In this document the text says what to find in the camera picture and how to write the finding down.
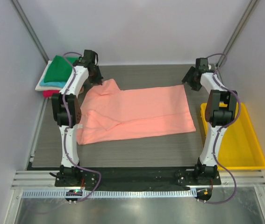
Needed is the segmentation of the salmon pink t shirt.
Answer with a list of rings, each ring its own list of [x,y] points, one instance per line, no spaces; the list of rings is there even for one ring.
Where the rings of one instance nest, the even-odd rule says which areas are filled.
[[[183,85],[121,90],[109,79],[87,92],[81,113],[80,145],[196,130]]]

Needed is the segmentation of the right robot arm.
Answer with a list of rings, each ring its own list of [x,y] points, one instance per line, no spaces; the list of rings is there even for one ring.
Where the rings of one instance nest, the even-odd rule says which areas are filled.
[[[207,57],[196,59],[195,66],[189,69],[182,83],[188,84],[194,91],[204,87],[209,93],[204,112],[208,133],[203,151],[193,171],[186,171],[182,177],[191,185],[220,184],[218,168],[227,169],[218,161],[218,154],[225,132],[239,117],[236,112],[236,105],[239,104],[237,92],[224,86]]]

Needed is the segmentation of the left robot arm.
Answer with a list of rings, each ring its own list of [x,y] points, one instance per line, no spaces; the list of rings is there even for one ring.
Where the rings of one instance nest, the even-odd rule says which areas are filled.
[[[71,74],[59,93],[51,97],[53,118],[56,121],[62,139],[62,161],[59,171],[50,175],[55,178],[55,186],[78,186],[96,189],[101,181],[98,171],[83,168],[77,152],[76,133],[81,120],[78,96],[85,81],[101,84],[103,77],[98,66],[99,57],[93,50],[84,50],[78,59],[70,62],[63,54],[62,58],[69,64]]]

